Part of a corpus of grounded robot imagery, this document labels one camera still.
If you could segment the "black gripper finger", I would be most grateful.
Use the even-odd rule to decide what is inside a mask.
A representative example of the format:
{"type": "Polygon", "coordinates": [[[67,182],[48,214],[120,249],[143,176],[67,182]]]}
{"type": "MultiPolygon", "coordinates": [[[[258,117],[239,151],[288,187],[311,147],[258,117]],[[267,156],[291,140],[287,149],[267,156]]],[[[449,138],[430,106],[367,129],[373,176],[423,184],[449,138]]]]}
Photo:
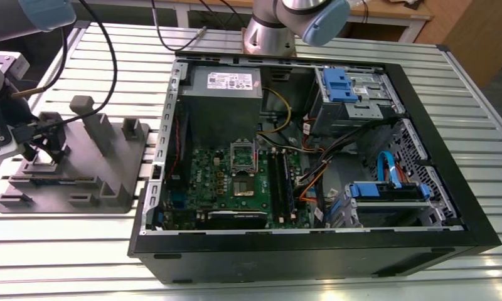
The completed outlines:
{"type": "Polygon", "coordinates": [[[61,125],[43,131],[39,148],[51,156],[53,163],[61,162],[68,154],[67,135],[61,125]]]}
{"type": "Polygon", "coordinates": [[[23,144],[24,152],[23,157],[28,162],[32,162],[39,154],[39,143],[29,141],[23,144]]]}

